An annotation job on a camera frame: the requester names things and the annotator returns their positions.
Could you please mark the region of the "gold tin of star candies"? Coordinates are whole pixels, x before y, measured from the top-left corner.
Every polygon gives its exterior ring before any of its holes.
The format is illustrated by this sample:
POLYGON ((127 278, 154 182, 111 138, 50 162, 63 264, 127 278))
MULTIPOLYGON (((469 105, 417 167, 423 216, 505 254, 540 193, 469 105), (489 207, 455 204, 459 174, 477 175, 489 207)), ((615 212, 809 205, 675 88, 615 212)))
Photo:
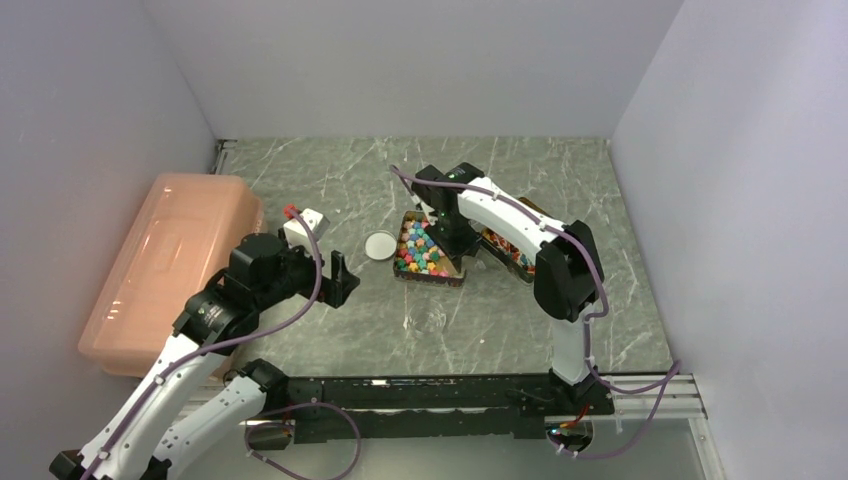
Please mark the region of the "gold tin of star candies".
POLYGON ((429 221, 423 212, 403 214, 395 240, 392 273, 397 280, 460 288, 466 275, 457 269, 425 231, 429 221))

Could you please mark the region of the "clear plastic jar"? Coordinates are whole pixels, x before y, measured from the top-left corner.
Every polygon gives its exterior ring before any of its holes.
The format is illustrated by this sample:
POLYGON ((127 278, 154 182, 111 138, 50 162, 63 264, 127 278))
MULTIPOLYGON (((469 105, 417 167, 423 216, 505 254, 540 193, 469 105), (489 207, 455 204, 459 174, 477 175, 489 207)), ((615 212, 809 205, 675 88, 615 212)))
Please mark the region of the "clear plastic jar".
POLYGON ((447 315, 436 299, 412 300, 405 310, 404 329, 415 338, 439 336, 444 331, 447 315))

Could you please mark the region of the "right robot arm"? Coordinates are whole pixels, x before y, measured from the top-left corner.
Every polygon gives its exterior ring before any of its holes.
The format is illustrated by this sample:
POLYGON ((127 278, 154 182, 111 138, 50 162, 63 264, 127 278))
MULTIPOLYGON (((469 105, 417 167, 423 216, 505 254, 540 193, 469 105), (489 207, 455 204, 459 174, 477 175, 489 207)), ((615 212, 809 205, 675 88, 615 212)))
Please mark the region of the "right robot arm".
POLYGON ((590 399, 584 381, 597 373, 591 322, 609 311, 588 225, 566 224, 531 209, 468 163, 446 173, 433 166, 414 175, 394 173, 427 214, 428 234, 455 267, 479 250, 476 225, 500 235, 531 261, 534 299, 553 324, 552 371, 562 380, 552 386, 551 401, 564 415, 578 413, 590 399))

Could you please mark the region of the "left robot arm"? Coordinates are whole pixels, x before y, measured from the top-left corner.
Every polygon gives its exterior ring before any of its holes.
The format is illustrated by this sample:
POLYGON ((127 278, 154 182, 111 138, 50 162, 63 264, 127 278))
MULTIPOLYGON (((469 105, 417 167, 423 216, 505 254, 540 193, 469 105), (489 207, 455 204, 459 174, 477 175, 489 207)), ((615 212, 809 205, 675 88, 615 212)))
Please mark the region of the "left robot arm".
POLYGON ((185 418, 192 394, 241 344, 258 338, 261 313, 295 295, 341 307, 359 286, 344 255, 331 253, 331 274, 319 254, 290 246, 284 235, 250 234, 227 267, 190 297, 173 334, 139 386, 110 422, 80 450, 52 460, 57 479, 176 479, 228 430, 255 415, 279 417, 290 400, 288 377, 257 359, 229 385, 185 418))

